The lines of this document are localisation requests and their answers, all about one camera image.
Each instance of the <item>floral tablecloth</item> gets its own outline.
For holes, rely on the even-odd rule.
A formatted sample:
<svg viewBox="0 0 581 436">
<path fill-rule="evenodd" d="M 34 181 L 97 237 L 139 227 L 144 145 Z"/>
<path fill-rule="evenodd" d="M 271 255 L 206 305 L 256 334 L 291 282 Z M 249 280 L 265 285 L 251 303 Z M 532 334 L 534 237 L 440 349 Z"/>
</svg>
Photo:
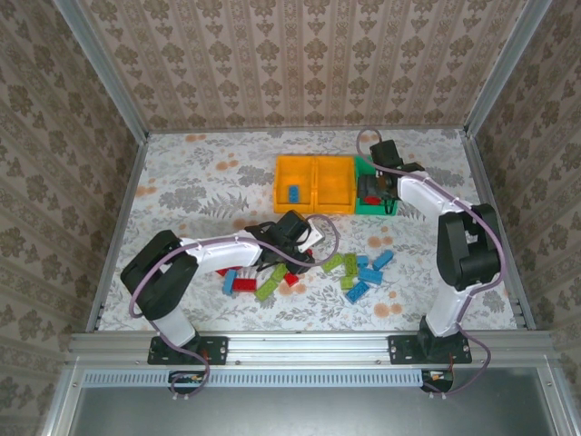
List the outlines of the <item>floral tablecloth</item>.
<svg viewBox="0 0 581 436">
<path fill-rule="evenodd" d="M 276 221 L 272 183 L 279 154 L 355 154 L 357 131 L 295 131 L 227 134 L 153 134 L 133 201 L 123 246 L 117 259 L 100 330 L 149 330 L 147 321 L 132 320 L 130 294 L 120 280 L 123 267 L 159 231 L 181 237 L 206 238 L 230 234 L 252 223 Z M 478 197 L 457 130 L 392 130 L 405 162 L 418 161 L 453 194 L 470 202 Z M 376 142 L 363 136 L 363 146 Z M 251 293 L 222 294 L 222 277 L 195 277 L 182 307 L 201 331 L 377 331 L 414 330 L 443 284 L 436 267 L 436 223 L 427 223 L 413 207 L 400 204 L 397 216 L 335 215 L 341 253 L 367 254 L 374 259 L 390 249 L 394 260 L 384 269 L 384 282 L 357 303 L 340 289 L 340 267 L 325 274 L 312 268 L 300 283 L 283 283 L 265 302 Z M 315 247 L 324 257 L 332 236 Z M 271 274 L 241 270 L 259 285 Z M 469 329 L 516 328 L 503 286 L 473 301 L 464 321 Z"/>
</svg>

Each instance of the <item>blue block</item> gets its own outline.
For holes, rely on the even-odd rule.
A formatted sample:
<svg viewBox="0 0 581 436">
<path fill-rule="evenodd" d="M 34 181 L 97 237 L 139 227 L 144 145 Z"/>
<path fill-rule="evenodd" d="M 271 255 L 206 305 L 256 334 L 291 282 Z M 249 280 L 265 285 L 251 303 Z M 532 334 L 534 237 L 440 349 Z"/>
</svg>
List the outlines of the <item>blue block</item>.
<svg viewBox="0 0 581 436">
<path fill-rule="evenodd" d="M 222 286 L 222 292 L 224 295 L 232 295 L 232 285 L 234 284 L 234 279 L 238 273 L 236 270 L 228 270 L 226 273 L 224 285 Z"/>
<path fill-rule="evenodd" d="M 373 271 L 369 268 L 359 268 L 359 279 L 363 282 L 381 284 L 381 281 L 383 280 L 383 272 Z"/>
<path fill-rule="evenodd" d="M 349 292 L 345 294 L 345 298 L 351 303 L 356 302 L 359 298 L 363 296 L 365 292 L 369 290 L 369 286 L 364 282 L 359 282 L 351 288 Z"/>
<path fill-rule="evenodd" d="M 365 268 L 367 265 L 369 265 L 369 257 L 357 256 L 357 266 L 359 266 L 359 268 Z"/>
<path fill-rule="evenodd" d="M 391 250 L 386 250 L 380 257 L 378 257 L 373 263 L 373 269 L 375 271 L 380 270 L 393 259 L 393 252 Z"/>
<path fill-rule="evenodd" d="M 289 186 L 289 203 L 299 202 L 299 186 L 297 184 L 292 184 Z"/>
</svg>

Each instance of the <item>wall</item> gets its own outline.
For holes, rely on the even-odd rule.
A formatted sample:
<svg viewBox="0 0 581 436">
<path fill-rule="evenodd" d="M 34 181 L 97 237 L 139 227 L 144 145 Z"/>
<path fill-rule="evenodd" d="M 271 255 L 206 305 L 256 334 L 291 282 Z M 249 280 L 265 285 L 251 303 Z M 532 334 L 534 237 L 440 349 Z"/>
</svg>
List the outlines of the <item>wall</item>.
<svg viewBox="0 0 581 436">
<path fill-rule="evenodd" d="M 0 2 L 0 434 L 43 421 L 135 152 L 54 5 Z"/>
<path fill-rule="evenodd" d="M 525 0 L 82 0 L 150 130 L 459 126 Z"/>
<path fill-rule="evenodd" d="M 581 405 L 581 4 L 554 1 L 477 136 L 538 327 Z"/>
</svg>

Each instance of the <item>yellow box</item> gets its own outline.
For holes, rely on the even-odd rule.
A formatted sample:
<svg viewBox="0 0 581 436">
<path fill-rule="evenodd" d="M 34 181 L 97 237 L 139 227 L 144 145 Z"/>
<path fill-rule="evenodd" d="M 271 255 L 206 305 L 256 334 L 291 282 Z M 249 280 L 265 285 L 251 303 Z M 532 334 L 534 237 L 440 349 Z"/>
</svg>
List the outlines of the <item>yellow box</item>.
<svg viewBox="0 0 581 436">
<path fill-rule="evenodd" d="M 289 203 L 289 186 L 299 187 L 299 202 Z M 277 158 L 272 202 L 275 213 L 355 213 L 357 187 L 352 156 Z"/>
</svg>

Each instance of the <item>green lego brick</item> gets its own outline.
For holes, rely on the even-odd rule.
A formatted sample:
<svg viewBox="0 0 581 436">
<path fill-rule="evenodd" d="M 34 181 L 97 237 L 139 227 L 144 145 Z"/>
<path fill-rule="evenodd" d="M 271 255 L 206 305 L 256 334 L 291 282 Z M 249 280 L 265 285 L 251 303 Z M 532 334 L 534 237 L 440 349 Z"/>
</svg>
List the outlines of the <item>green lego brick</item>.
<svg viewBox="0 0 581 436">
<path fill-rule="evenodd" d="M 357 254 L 347 253 L 343 256 L 345 275 L 357 275 Z"/>
<path fill-rule="evenodd" d="M 266 300 L 271 296 L 276 288 L 279 287 L 279 284 L 273 281 L 272 279 L 267 280 L 262 284 L 260 288 L 256 290 L 256 298 L 258 298 L 261 302 Z"/>
<path fill-rule="evenodd" d="M 330 261 L 321 266 L 323 271 L 328 274 L 343 263 L 343 256 L 339 253 L 331 257 Z"/>
<path fill-rule="evenodd" d="M 353 287 L 353 279 L 357 278 L 356 275 L 346 275 L 341 277 L 341 289 L 343 291 L 349 291 Z"/>
<path fill-rule="evenodd" d="M 271 279 L 276 283 L 280 283 L 289 270 L 284 263 L 279 263 L 271 275 Z"/>
</svg>

